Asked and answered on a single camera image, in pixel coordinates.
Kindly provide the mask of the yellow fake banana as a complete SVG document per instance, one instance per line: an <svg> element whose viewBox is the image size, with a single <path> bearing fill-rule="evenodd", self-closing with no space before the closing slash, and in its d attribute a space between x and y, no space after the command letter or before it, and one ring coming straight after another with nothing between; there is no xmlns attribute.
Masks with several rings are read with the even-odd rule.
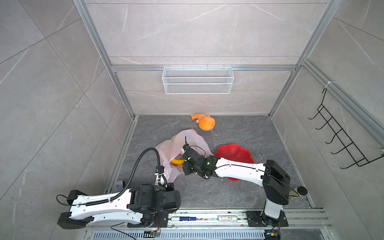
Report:
<svg viewBox="0 0 384 240"><path fill-rule="evenodd" d="M171 163L172 163L173 165L180 166L180 165L182 165L182 164L184 163L184 161L185 161L185 160L177 160L177 159L173 159L173 160L171 160Z"/></svg>

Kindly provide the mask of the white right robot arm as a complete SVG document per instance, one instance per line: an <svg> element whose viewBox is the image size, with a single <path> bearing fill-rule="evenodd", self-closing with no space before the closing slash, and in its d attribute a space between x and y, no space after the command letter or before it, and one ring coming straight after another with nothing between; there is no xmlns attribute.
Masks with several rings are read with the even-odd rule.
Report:
<svg viewBox="0 0 384 240"><path fill-rule="evenodd" d="M289 204L291 177L275 162L264 164L234 162L217 156L204 157L188 144L182 148L185 175L198 174L203 179L234 178L264 188L267 200L258 221L264 226L285 227L283 206Z"/></svg>

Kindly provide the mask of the pink plastic bag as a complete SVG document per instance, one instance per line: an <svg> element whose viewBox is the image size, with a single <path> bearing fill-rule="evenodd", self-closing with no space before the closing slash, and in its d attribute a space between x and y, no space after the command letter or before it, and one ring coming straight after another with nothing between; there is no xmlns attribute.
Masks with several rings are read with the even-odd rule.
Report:
<svg viewBox="0 0 384 240"><path fill-rule="evenodd" d="M204 138L193 129L181 131L171 139L157 145L156 149L160 155L161 165L165 167L165 175L169 183L173 183L179 175L184 174L182 165L173 165L171 160L182 159L181 153L185 138L187 138L187 143L192 146L192 149L200 155L204 155L205 158L213 155Z"/></svg>

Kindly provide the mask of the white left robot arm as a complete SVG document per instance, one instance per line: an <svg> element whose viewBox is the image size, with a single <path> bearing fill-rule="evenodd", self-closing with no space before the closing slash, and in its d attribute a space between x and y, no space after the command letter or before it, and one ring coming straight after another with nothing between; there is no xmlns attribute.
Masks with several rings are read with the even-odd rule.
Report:
<svg viewBox="0 0 384 240"><path fill-rule="evenodd" d="M123 194L88 196L72 190L67 198L68 212L61 213L57 224L65 230L83 229L101 223L127 224L129 228L167 225L164 220L181 206L181 195L173 184L161 187L142 184Z"/></svg>

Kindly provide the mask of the red flower-shaped plate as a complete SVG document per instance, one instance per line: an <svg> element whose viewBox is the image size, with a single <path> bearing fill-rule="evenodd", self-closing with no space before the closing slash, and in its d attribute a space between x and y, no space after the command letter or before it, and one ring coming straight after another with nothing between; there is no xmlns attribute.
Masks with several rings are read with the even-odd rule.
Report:
<svg viewBox="0 0 384 240"><path fill-rule="evenodd" d="M247 149L236 144L222 145L218 148L215 156L221 158L218 160L215 170L218 177L236 181L244 180L257 185L262 183L257 171L244 168L245 164L255 164Z"/></svg>

